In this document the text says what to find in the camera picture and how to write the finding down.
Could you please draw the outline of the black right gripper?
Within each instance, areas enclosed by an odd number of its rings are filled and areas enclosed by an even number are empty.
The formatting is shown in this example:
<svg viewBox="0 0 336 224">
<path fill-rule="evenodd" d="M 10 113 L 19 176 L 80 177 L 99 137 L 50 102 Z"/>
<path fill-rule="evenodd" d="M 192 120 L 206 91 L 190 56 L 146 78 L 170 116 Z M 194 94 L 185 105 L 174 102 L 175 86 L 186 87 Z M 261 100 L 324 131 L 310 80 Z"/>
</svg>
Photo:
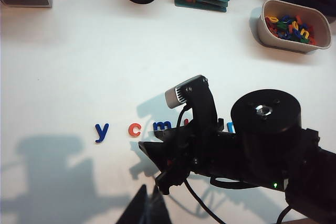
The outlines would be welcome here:
<svg viewBox="0 0 336 224">
<path fill-rule="evenodd" d="M 138 146 L 160 170 L 155 182 L 163 194 L 184 183 L 191 172 L 222 188 L 237 188 L 243 181 L 242 153 L 236 136 L 224 131 L 222 118 L 207 127 L 191 120 L 184 126 L 156 130 L 154 136 L 160 142 L 140 141 Z"/>
</svg>

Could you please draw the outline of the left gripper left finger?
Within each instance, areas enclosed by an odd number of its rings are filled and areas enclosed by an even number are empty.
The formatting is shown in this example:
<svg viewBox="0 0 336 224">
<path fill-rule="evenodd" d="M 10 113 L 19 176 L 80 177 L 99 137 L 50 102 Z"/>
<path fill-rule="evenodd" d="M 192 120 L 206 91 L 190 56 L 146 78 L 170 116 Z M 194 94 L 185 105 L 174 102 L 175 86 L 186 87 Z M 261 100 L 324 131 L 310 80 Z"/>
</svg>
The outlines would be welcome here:
<svg viewBox="0 0 336 224">
<path fill-rule="evenodd" d="M 142 185 L 132 198 L 116 224 L 145 223 L 147 209 L 147 189 Z"/>
</svg>

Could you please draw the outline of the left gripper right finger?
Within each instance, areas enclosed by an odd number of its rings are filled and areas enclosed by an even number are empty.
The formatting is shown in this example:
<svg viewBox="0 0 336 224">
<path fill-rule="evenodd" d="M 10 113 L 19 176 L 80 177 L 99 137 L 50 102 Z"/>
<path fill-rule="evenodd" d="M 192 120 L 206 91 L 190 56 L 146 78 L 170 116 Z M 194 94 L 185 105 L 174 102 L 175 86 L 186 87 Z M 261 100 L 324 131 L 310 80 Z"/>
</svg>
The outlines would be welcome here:
<svg viewBox="0 0 336 224">
<path fill-rule="evenodd" d="M 147 223 L 169 224 L 171 223 L 170 215 L 167 210 L 163 195 L 158 186 L 154 186 L 152 195 L 148 201 L 148 220 Z"/>
</svg>

